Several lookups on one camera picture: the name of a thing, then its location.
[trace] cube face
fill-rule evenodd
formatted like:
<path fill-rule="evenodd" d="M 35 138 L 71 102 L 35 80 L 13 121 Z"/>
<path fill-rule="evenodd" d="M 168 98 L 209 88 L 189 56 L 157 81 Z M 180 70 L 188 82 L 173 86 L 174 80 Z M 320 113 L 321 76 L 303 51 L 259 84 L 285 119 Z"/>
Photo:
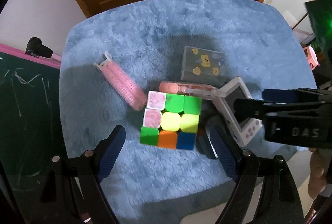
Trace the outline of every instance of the cube face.
<path fill-rule="evenodd" d="M 159 132 L 158 147 L 176 149 L 178 134 L 173 131 L 162 130 Z"/>
<path fill-rule="evenodd" d="M 165 110 L 168 112 L 181 113 L 183 111 L 185 96 L 166 94 Z"/>
<path fill-rule="evenodd" d="M 158 137 L 159 137 L 158 129 L 142 127 L 139 142 L 141 144 L 157 146 Z"/>
<path fill-rule="evenodd" d="M 202 99 L 199 97 L 186 96 L 183 103 L 183 112 L 200 115 Z"/>
<path fill-rule="evenodd" d="M 184 113 L 181 116 L 180 129 L 183 132 L 197 133 L 199 115 Z"/>
<path fill-rule="evenodd" d="M 201 98 L 150 91 L 140 143 L 167 149 L 193 150 Z"/>
<path fill-rule="evenodd" d="M 187 133 L 180 131 L 176 143 L 177 149 L 193 150 L 195 147 L 196 133 Z"/>

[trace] clear case with yellow stickers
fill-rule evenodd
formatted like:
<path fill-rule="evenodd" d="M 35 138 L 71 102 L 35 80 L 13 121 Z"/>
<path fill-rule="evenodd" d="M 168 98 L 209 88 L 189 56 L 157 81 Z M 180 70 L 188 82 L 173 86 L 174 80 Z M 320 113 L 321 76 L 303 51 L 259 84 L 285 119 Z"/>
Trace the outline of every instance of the clear case with yellow stickers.
<path fill-rule="evenodd" d="M 185 46 L 181 80 L 221 87 L 227 82 L 225 63 L 225 54 L 221 52 Z"/>

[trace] pink hair roller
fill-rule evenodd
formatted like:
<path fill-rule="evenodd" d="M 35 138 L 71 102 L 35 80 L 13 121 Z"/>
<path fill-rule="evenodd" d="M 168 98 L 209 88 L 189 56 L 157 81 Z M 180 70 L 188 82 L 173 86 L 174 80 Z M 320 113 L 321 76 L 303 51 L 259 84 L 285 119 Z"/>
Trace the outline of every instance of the pink hair roller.
<path fill-rule="evenodd" d="M 112 56 L 107 51 L 104 55 L 106 57 L 104 62 L 93 65 L 102 72 L 106 80 L 130 107 L 135 111 L 143 109 L 147 102 L 147 96 L 143 90 L 112 60 Z"/>

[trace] table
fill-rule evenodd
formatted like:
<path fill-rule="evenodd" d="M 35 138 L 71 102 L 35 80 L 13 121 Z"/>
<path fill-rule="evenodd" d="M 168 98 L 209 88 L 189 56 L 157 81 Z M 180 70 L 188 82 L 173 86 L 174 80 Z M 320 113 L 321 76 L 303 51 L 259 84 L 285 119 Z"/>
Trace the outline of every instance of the table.
<path fill-rule="evenodd" d="M 265 88 L 316 88 L 292 30 L 273 7 L 251 0 L 146 0 L 93 16 L 70 32 L 60 70 L 60 114 L 69 157 L 93 149 L 115 125 L 127 132 L 101 187 L 120 223 L 180 223 L 225 202 L 234 183 L 218 160 L 199 151 L 139 143 L 143 111 L 133 111 L 92 66 L 108 50 L 145 91 L 180 79 L 184 46 L 225 53 L 224 76 L 240 75 L 253 98 Z M 295 147 L 266 142 L 261 131 L 247 148 L 257 156 Z"/>

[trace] human hand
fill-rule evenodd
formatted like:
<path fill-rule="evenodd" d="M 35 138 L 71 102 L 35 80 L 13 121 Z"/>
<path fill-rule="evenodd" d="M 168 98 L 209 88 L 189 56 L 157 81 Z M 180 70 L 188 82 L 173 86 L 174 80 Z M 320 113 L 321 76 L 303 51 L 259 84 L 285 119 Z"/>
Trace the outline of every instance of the human hand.
<path fill-rule="evenodd" d="M 319 193 L 326 187 L 326 178 L 324 177 L 323 158 L 319 151 L 314 148 L 309 148 L 313 152 L 310 159 L 310 178 L 308 184 L 309 196 L 315 200 Z"/>

